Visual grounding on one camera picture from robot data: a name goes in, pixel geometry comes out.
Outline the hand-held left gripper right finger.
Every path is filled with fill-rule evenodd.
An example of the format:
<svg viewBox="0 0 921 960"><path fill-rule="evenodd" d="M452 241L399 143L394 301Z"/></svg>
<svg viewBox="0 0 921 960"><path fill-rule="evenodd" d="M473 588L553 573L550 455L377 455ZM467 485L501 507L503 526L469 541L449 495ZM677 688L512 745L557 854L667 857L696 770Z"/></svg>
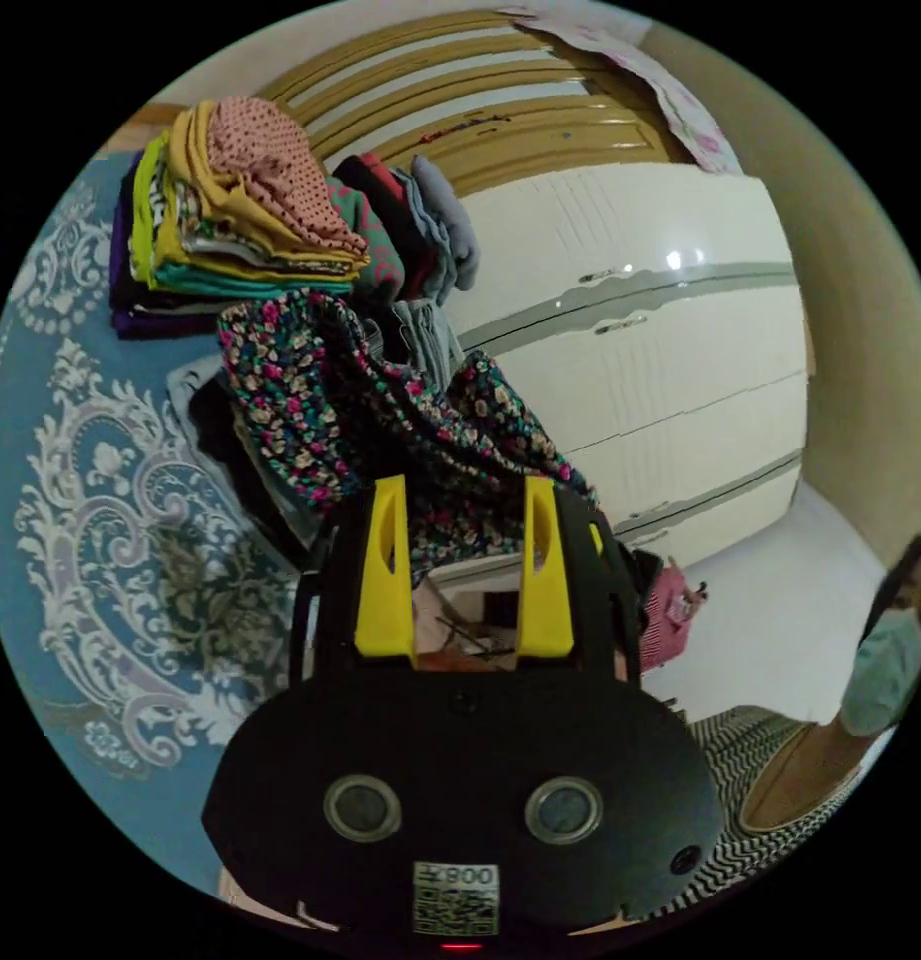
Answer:
<svg viewBox="0 0 921 960"><path fill-rule="evenodd" d="M525 481L519 658L567 658L574 646L557 493L551 480L531 476Z"/></svg>

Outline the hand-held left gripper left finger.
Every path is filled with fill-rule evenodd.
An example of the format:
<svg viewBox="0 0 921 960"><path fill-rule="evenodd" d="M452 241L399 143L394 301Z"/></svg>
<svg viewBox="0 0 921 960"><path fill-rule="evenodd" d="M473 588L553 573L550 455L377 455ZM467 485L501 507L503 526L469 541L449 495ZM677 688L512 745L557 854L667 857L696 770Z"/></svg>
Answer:
<svg viewBox="0 0 921 960"><path fill-rule="evenodd" d="M366 525L360 598L354 634L370 660L416 658L406 482L376 481Z"/></svg>

